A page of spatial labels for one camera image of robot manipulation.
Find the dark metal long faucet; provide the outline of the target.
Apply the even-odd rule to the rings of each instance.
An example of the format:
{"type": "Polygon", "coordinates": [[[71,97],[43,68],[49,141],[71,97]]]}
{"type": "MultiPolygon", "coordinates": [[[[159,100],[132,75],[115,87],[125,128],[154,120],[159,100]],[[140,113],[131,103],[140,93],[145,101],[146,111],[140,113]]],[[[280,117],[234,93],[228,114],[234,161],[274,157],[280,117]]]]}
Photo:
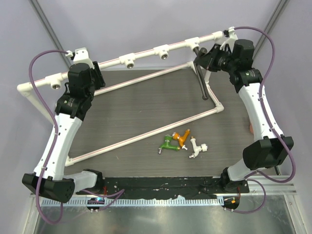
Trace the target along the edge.
{"type": "Polygon", "coordinates": [[[208,98],[209,94],[208,94],[208,89],[207,89],[206,84],[205,84],[204,76],[203,76],[203,73],[202,73],[200,65],[196,62],[197,58],[202,54],[202,52],[201,52],[199,47],[195,47],[193,49],[193,52],[196,54],[196,58],[194,59],[193,64],[194,64],[195,73],[197,75],[198,82],[199,82],[199,85],[200,85],[200,89],[201,89],[201,92],[202,92],[202,99],[203,100],[208,100],[209,99],[208,98]]]}

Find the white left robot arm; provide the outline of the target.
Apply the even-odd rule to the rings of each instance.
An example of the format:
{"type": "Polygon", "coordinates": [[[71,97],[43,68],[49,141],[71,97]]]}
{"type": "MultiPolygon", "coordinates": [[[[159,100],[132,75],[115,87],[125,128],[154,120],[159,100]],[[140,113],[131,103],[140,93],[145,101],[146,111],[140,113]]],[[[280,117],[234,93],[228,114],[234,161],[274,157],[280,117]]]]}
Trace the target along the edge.
{"type": "Polygon", "coordinates": [[[51,133],[44,153],[33,173],[24,174],[22,183],[31,192],[54,201],[66,203],[76,192],[88,189],[100,194],[104,183],[102,173],[85,169],[81,173],[64,175],[65,162],[73,139],[80,128],[96,90],[105,86],[99,65],[73,64],[68,72],[65,92],[58,99],[55,120],[58,134],[51,133]]]}

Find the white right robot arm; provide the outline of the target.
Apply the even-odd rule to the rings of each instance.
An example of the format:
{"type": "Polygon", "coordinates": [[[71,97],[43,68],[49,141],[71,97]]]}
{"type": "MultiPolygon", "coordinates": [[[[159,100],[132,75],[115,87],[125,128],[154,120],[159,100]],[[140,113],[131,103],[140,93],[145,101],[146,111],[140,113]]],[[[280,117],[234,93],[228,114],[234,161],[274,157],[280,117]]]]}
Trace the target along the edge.
{"type": "Polygon", "coordinates": [[[205,80],[201,68],[210,72],[224,71],[242,99],[253,127],[254,142],[243,150],[242,159],[225,168],[220,176],[220,187],[230,193],[242,185],[247,175],[281,165],[293,145],[293,138],[285,136],[276,124],[261,84],[259,70],[253,68],[254,44],[238,39],[231,48],[214,44],[211,50],[194,49],[194,66],[202,85],[205,80]]]}

